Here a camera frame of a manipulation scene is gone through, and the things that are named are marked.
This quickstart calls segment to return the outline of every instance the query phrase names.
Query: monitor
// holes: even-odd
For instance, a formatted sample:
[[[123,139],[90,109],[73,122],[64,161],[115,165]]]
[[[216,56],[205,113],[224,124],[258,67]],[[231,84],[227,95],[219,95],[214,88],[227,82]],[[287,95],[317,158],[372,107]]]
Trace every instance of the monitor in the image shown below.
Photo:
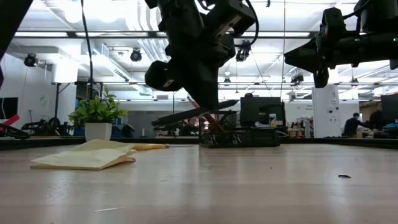
[[[18,114],[18,97],[0,98],[0,119],[10,119]]]
[[[384,119],[398,119],[398,94],[381,96],[381,107]]]
[[[255,122],[269,124],[269,115],[276,114],[278,120],[283,120],[279,97],[241,98],[241,125],[253,126]]]

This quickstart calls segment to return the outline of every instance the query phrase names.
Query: pillar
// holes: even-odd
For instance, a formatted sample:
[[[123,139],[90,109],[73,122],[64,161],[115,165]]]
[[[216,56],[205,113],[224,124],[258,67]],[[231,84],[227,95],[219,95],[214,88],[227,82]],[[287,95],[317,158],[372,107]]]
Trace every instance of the pillar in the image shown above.
[[[77,81],[78,64],[72,60],[65,59],[62,62],[53,65],[53,82],[55,83],[70,83]],[[53,92],[56,93],[56,85],[53,86]],[[76,85],[61,85],[58,96],[58,113],[57,118],[61,124],[68,121],[68,115],[75,110],[76,102]],[[52,106],[50,107],[50,117],[55,116],[55,95],[52,99]]]
[[[312,89],[315,138],[341,136],[338,86]]]

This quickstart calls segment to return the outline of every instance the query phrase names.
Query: desk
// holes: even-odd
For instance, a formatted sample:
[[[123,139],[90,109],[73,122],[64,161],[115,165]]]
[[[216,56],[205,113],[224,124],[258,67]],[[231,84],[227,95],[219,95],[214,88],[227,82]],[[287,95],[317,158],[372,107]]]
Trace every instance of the desk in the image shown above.
[[[157,139],[199,139],[198,136],[156,136]]]
[[[29,169],[68,148],[0,152],[2,224],[398,223],[390,149],[179,146],[102,171]]]

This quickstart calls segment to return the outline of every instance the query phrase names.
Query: debris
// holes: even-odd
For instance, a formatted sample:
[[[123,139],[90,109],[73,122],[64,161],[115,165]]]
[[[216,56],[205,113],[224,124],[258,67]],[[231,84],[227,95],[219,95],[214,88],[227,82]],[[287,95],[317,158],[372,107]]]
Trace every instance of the debris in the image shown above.
[[[349,178],[351,178],[349,175],[339,175],[338,177],[343,178],[343,179],[349,179]]]

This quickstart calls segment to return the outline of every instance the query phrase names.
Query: plant pot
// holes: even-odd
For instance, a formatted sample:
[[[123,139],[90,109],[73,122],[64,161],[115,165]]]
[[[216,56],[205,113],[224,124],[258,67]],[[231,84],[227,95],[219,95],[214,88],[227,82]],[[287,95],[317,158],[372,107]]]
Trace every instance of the plant pot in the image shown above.
[[[112,124],[109,123],[86,123],[85,137],[86,141],[100,139],[109,141],[111,139]]]

